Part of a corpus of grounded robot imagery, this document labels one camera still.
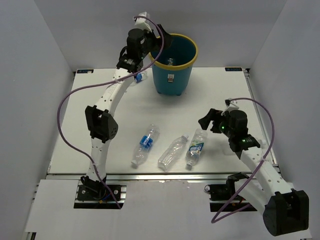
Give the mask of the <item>green label plastic bottle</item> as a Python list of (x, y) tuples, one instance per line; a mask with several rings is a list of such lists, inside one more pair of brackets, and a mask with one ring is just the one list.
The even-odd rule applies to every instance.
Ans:
[(203, 151), (208, 133), (200, 128), (196, 129), (186, 152), (186, 169), (191, 170), (198, 162)]

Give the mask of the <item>small blue-cap water bottle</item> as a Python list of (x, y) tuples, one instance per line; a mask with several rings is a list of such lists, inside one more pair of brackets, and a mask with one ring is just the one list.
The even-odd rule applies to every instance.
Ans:
[(147, 71), (142, 71), (140, 73), (138, 73), (135, 77), (133, 82), (131, 83), (131, 87), (135, 86), (139, 83), (141, 83), (142, 81), (146, 80), (148, 78), (148, 72)]

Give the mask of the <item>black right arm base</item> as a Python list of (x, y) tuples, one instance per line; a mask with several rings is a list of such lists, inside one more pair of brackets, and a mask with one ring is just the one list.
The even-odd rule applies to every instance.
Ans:
[[(236, 173), (229, 175), (226, 182), (223, 184), (207, 184), (204, 187), (204, 191), (210, 195), (210, 211), (217, 212), (224, 204), (231, 198), (231, 196), (236, 192), (235, 182), (239, 180), (246, 180), (249, 176), (244, 173)], [(242, 207), (245, 207), (248, 203), (245, 199), (239, 195), (235, 197), (234, 200), (229, 203), (223, 212), (233, 212)]]

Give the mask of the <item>blue label plastic bottle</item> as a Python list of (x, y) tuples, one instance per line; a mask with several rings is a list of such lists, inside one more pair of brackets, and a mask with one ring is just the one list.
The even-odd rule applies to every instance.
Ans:
[(157, 141), (160, 135), (160, 129), (155, 124), (150, 124), (136, 148), (133, 151), (131, 165), (133, 168), (138, 168), (140, 165), (146, 162), (149, 157), (150, 150), (154, 143)]

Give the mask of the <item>clear unlabeled plastic bottle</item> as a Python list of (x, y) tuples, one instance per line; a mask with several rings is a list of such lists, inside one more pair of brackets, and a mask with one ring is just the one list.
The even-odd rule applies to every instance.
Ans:
[(167, 172), (175, 161), (182, 155), (183, 150), (187, 145), (188, 138), (189, 136), (187, 134), (183, 134), (176, 138), (160, 156), (157, 161), (157, 166)]

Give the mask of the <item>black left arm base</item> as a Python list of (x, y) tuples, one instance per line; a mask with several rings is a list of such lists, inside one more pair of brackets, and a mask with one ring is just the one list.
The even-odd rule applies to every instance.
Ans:
[(111, 184), (106, 188), (99, 180), (82, 176), (75, 194), (74, 209), (119, 210), (126, 198), (127, 186)]

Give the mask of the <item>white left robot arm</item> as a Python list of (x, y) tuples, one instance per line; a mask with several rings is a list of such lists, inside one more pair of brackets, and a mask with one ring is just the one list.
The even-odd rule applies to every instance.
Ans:
[(91, 136), (91, 158), (86, 176), (81, 182), (89, 186), (88, 193), (99, 200), (105, 196), (106, 187), (101, 181), (106, 180), (106, 160), (111, 140), (118, 132), (114, 119), (116, 108), (127, 88), (133, 83), (138, 71), (143, 67), (143, 60), (150, 52), (159, 52), (170, 47), (172, 36), (161, 24), (157, 24), (159, 37), (146, 26), (131, 29), (128, 32), (126, 46), (122, 48), (116, 70), (115, 83), (108, 87), (94, 106), (87, 106), (85, 117)]

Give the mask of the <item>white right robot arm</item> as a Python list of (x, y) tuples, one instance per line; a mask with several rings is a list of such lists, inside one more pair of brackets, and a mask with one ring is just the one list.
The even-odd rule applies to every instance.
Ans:
[(210, 109), (198, 120), (201, 128), (224, 134), (230, 149), (251, 170), (230, 175), (226, 181), (226, 195), (236, 200), (244, 198), (263, 218), (273, 236), (304, 231), (309, 228), (309, 197), (303, 190), (295, 190), (263, 157), (260, 143), (248, 133), (247, 114), (236, 107), (226, 110)]

